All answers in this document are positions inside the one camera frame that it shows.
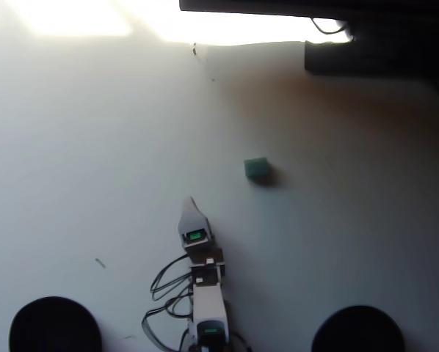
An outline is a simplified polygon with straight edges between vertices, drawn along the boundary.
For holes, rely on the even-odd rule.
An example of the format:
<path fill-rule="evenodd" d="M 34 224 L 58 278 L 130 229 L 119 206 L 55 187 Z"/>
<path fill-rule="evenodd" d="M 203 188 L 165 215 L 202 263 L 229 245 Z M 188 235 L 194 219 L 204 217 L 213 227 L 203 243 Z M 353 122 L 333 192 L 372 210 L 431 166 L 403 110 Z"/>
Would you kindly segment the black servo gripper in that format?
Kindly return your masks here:
<path fill-rule="evenodd" d="M 223 264 L 223 252 L 210 233 L 208 218 L 198 209 L 192 197 L 183 200 L 178 232 L 193 265 Z"/>

